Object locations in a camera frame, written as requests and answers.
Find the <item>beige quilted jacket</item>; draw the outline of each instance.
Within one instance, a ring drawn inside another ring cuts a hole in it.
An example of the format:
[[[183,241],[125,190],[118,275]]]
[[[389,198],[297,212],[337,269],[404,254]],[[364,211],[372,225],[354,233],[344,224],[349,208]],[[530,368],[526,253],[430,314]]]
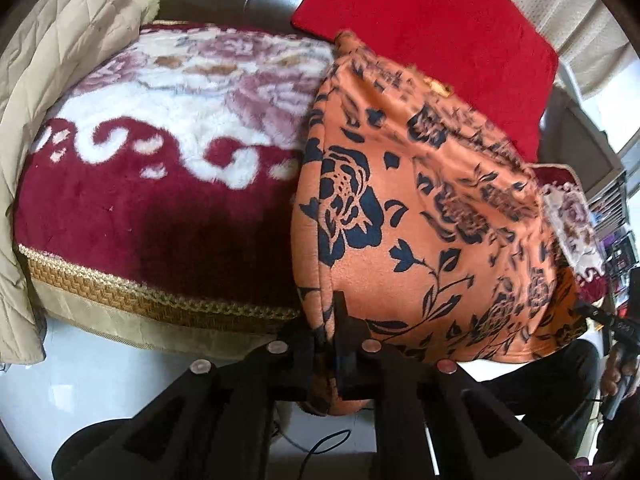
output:
[[[0,57],[0,362],[44,359],[14,252],[12,205],[47,109],[138,37],[148,0],[39,0]]]

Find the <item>red floral blanket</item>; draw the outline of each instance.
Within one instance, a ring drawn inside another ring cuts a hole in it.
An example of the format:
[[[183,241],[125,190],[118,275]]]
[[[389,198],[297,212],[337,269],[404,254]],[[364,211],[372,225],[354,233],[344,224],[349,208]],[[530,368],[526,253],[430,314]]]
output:
[[[327,43],[155,26],[49,111],[15,238],[172,294],[299,306],[289,229]]]

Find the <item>red cushion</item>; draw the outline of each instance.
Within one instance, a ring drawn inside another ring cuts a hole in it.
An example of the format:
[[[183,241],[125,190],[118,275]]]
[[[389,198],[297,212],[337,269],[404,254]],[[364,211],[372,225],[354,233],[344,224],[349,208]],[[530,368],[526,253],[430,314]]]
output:
[[[509,0],[303,0],[292,23],[353,30],[377,54],[452,85],[535,161],[558,56]]]

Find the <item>gold braided trim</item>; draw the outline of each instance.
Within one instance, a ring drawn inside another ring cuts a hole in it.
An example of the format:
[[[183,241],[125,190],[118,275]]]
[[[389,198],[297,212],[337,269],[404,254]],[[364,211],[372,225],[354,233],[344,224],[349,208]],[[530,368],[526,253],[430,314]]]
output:
[[[162,322],[233,332],[275,333],[284,321],[300,315],[299,309],[289,307],[176,296],[112,274],[70,264],[24,245],[18,245],[18,250],[27,257],[32,278],[88,300]]]
[[[147,25],[184,25],[185,23],[191,22],[183,22],[181,20],[153,20],[151,23]]]

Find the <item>white floor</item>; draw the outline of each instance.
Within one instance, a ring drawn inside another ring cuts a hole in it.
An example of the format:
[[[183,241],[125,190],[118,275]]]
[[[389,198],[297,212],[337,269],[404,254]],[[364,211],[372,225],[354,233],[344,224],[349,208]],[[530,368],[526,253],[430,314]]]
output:
[[[69,436],[95,422],[135,415],[197,357],[140,350],[56,320],[49,320],[45,349],[43,363],[11,366],[0,374],[0,419],[42,480],[51,480],[51,460]],[[518,366],[463,364],[477,380]],[[305,473],[305,480],[325,478],[336,466],[350,470],[353,480],[367,478],[367,453],[376,446],[371,412],[319,418],[296,406],[292,411],[287,434],[307,449],[335,431],[353,431],[343,446],[311,459],[314,467]],[[280,439],[271,447],[271,477],[295,478],[292,473],[297,473],[303,458],[301,451]]]

